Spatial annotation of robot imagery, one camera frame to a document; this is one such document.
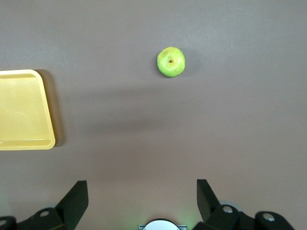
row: metal bolt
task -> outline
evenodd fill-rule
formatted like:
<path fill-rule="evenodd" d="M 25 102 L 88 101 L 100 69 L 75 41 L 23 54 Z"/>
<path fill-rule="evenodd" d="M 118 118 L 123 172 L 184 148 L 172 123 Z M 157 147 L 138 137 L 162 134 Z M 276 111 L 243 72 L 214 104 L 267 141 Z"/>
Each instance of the metal bolt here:
<path fill-rule="evenodd" d="M 224 206 L 223 211 L 226 212 L 226 213 L 232 213 L 233 212 L 232 208 L 229 207 L 229 206 Z"/>
<path fill-rule="evenodd" d="M 263 218 L 265 218 L 267 221 L 275 221 L 274 216 L 272 216 L 270 213 L 263 213 Z"/>

